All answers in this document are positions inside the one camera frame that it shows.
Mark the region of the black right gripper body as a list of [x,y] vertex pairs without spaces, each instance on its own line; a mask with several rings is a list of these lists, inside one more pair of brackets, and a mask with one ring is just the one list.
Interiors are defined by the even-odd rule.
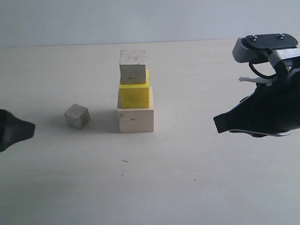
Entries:
[[279,133],[300,128],[300,70],[293,69],[271,86],[259,85],[249,97],[257,97],[253,124],[257,132]]

